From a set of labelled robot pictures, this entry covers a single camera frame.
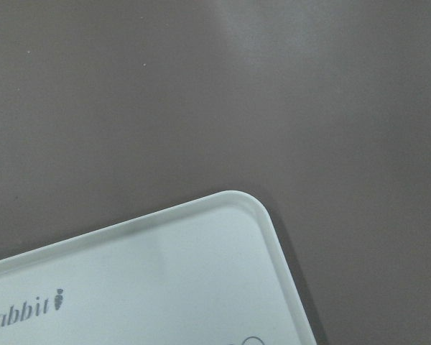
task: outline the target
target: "gray table surface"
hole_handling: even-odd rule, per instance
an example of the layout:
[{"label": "gray table surface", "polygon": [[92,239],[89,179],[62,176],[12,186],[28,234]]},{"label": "gray table surface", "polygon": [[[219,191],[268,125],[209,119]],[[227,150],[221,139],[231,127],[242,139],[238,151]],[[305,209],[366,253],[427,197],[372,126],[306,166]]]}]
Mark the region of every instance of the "gray table surface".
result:
[{"label": "gray table surface", "polygon": [[319,344],[431,344],[431,1],[0,1],[0,259],[227,189]]}]

